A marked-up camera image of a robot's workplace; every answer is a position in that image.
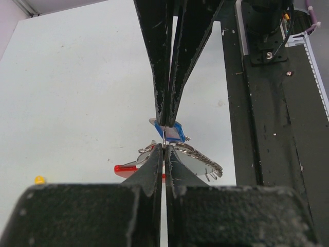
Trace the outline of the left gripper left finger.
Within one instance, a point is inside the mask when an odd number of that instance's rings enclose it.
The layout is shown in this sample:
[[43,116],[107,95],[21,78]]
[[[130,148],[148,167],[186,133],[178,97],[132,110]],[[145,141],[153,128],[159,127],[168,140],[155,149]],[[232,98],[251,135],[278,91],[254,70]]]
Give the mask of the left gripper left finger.
[[19,198],[1,246],[160,246],[163,149],[119,184],[48,184]]

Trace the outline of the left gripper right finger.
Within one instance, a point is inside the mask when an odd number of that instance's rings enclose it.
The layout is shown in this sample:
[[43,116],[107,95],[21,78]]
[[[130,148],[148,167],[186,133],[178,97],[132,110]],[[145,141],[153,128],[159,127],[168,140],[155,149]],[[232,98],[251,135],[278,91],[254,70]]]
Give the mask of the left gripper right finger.
[[288,187],[210,186],[166,147],[169,246],[320,246]]

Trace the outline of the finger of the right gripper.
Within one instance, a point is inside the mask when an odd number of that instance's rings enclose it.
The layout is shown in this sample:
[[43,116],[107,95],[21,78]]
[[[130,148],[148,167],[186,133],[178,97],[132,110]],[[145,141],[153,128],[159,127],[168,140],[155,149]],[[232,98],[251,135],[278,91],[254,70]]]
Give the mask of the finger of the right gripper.
[[156,120],[166,125],[174,1],[134,1],[153,76]]
[[167,126],[176,121],[184,87],[212,31],[223,1],[180,1],[167,96]]

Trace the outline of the red handled keyring holder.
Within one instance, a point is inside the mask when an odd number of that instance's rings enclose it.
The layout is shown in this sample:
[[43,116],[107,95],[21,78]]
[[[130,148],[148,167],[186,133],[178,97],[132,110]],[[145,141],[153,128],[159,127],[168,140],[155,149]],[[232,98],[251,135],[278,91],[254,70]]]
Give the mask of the red handled keyring holder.
[[[204,175],[207,181],[211,178],[217,180],[222,177],[223,168],[218,163],[209,159],[207,156],[193,148],[192,146],[182,142],[171,142],[179,160],[195,175]],[[151,156],[153,149],[156,146],[156,142],[153,140],[148,146],[138,150],[139,156],[135,161],[116,165],[114,167],[114,173],[123,178],[129,178],[134,172],[136,172]]]

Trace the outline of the key with blue white tag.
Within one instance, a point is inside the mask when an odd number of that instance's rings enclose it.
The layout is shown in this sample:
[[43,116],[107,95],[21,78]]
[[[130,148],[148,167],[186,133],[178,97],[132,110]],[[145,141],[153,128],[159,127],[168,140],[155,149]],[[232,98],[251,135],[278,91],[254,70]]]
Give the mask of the key with blue white tag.
[[168,142],[186,142],[191,139],[184,134],[182,125],[179,122],[175,122],[173,127],[163,127],[160,126],[156,118],[149,119],[150,124],[152,124],[159,135],[163,138],[164,132],[166,133],[166,141]]

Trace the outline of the key with yellow tag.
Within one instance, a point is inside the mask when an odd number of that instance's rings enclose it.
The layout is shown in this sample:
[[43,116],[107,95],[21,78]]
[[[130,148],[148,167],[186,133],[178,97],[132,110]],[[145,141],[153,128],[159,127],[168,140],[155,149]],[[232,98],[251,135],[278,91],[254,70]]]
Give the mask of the key with yellow tag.
[[45,184],[46,183],[46,180],[45,180],[45,178],[43,176],[38,175],[37,177],[35,177],[34,183],[36,185],[42,185],[42,184]]

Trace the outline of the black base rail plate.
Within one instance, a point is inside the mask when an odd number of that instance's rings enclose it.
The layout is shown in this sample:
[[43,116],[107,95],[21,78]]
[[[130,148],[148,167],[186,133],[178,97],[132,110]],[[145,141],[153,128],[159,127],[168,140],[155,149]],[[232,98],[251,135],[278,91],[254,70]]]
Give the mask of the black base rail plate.
[[226,1],[220,11],[238,185],[292,188],[328,244],[328,118],[305,47],[271,63],[247,30],[252,10]]

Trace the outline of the left aluminium frame post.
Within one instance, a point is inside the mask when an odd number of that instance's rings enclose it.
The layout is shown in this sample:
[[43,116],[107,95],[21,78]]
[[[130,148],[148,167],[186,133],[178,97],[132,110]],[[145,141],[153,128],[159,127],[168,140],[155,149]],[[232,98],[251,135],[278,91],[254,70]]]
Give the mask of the left aluminium frame post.
[[28,17],[40,16],[41,12],[29,0],[12,0]]

